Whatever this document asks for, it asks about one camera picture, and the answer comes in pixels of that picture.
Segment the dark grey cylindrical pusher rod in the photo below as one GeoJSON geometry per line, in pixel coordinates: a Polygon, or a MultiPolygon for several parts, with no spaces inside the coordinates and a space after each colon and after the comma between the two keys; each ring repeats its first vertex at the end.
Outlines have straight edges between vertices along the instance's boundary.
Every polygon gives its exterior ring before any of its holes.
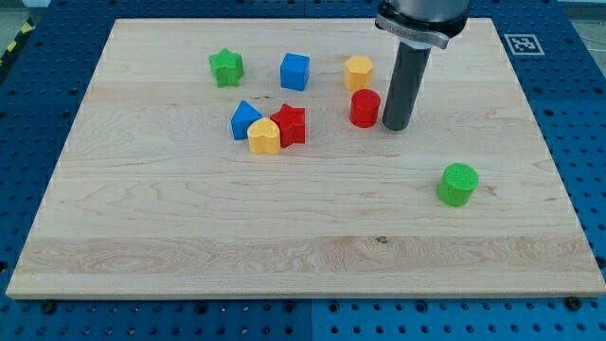
{"type": "Polygon", "coordinates": [[[400,43],[383,109],[383,126],[404,130],[410,121],[431,49],[400,43]]]}

